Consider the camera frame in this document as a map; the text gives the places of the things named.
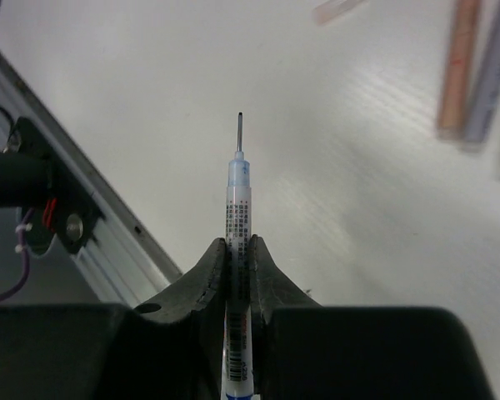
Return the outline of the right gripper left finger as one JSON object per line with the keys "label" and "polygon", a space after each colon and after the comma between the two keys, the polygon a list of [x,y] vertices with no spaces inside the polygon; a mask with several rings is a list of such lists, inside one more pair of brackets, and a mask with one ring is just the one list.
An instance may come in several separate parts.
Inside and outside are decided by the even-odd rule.
{"label": "right gripper left finger", "polygon": [[0,307],[0,399],[217,399],[226,243],[136,306]]}

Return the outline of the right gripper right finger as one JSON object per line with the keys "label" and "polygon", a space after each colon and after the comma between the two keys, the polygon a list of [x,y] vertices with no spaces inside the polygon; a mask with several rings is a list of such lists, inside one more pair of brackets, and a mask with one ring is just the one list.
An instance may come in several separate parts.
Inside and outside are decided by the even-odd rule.
{"label": "right gripper right finger", "polygon": [[334,306],[249,245],[253,369],[264,399],[491,399],[468,330],[441,307]]}

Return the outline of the blue clear pen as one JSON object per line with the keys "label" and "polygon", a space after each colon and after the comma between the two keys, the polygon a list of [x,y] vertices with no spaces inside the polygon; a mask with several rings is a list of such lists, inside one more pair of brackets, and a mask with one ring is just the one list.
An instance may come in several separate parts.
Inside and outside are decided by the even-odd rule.
{"label": "blue clear pen", "polygon": [[250,164],[243,152],[243,115],[239,113],[236,150],[228,164],[225,208],[229,282],[224,350],[224,391],[227,399],[251,399],[254,394],[248,259],[251,236]]}

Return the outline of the orange red highlighter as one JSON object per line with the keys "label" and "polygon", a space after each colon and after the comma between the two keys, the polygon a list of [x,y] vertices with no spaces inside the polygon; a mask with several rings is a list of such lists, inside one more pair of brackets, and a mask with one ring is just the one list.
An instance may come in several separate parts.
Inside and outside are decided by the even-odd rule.
{"label": "orange red highlighter", "polygon": [[438,135],[444,141],[462,136],[481,10],[482,1],[456,1],[437,115]]}

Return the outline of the light purple pen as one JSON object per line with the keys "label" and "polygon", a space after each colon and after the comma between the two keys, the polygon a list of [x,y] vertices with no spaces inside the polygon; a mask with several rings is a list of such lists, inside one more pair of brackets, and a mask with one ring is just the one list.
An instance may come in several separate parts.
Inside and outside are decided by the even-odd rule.
{"label": "light purple pen", "polygon": [[500,100],[500,3],[492,23],[472,102],[462,130],[463,149],[478,150],[488,137]]}

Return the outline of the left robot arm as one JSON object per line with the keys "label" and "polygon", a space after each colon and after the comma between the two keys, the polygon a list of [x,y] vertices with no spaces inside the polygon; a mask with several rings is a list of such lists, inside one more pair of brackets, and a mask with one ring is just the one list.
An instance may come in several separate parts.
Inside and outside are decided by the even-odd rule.
{"label": "left robot arm", "polygon": [[48,160],[0,152],[0,208],[41,208],[51,197],[54,175]]}

